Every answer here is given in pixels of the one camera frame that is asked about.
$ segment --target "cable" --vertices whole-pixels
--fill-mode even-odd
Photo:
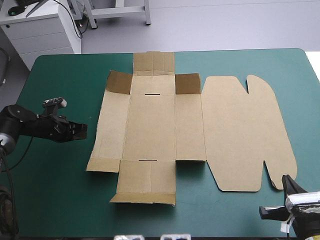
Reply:
[[[79,39],[82,39],[82,38],[83,38],[82,33],[81,33],[80,30],[77,28],[77,26],[76,26],[76,24],[75,24],[75,22],[74,22],[74,19],[73,19],[73,17],[71,16],[71,13],[69,12],[69,10],[68,10],[68,9],[65,7],[65,5],[63,5],[61,2],[59,2],[59,1],[57,1],[57,0],[53,0],[53,1],[55,1],[57,4],[60,4],[60,5],[67,11],[67,13],[69,14],[69,17],[70,17],[70,19],[71,19],[71,22],[72,22],[72,24],[73,24],[73,29],[74,29],[74,31],[75,31],[76,36],[77,36]]]
[[[29,141],[29,144],[28,144],[28,146],[26,147],[26,149],[25,149],[23,155],[21,156],[20,160],[19,160],[15,165],[13,165],[12,167],[9,168],[10,171],[11,171],[12,169],[14,169],[16,166],[18,166],[18,165],[22,162],[22,160],[24,159],[25,155],[27,154],[27,152],[28,152],[28,150],[29,150],[29,148],[30,148],[30,145],[31,145],[33,139],[34,139],[34,137],[31,137],[31,139],[30,139],[30,141]]]
[[[86,21],[86,26],[85,26],[84,31],[83,31],[83,32],[80,31],[80,34],[81,34],[81,35],[84,34],[84,33],[87,31],[88,25],[89,25],[89,18],[88,18],[88,21]]]
[[[11,191],[11,199],[12,199],[12,234],[13,239],[16,239],[16,234],[19,232],[18,225],[17,225],[17,215],[16,215],[16,200],[15,200],[15,189],[14,189],[14,183],[12,181],[10,169],[8,167],[7,159],[5,158],[4,154],[1,156],[1,159],[4,163],[5,171],[8,176],[9,185],[10,185],[10,191]]]

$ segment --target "flattened cardboard box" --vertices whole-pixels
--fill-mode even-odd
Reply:
[[[276,96],[261,78],[175,74],[173,52],[111,71],[87,171],[119,172],[116,203],[176,203],[176,161],[207,161],[222,191],[255,192],[263,163],[277,189],[297,175]]]

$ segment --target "cardboard lid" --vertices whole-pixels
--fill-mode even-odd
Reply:
[[[219,189],[255,192],[263,162],[277,189],[282,175],[297,175],[296,159],[276,96],[261,78],[210,76],[201,94],[207,162]]]

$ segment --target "drawer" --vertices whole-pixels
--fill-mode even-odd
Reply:
[[[24,39],[65,31],[59,17],[37,19],[1,25],[8,39]]]
[[[72,50],[72,47],[64,47],[64,48],[58,48],[58,49],[51,49],[47,51],[36,51],[31,53],[20,54],[20,57],[25,63],[25,65],[27,66],[27,68],[31,70],[37,57],[39,56],[56,55],[56,54],[73,54],[73,53],[74,51]]]
[[[65,32],[11,40],[18,54],[71,47]]]

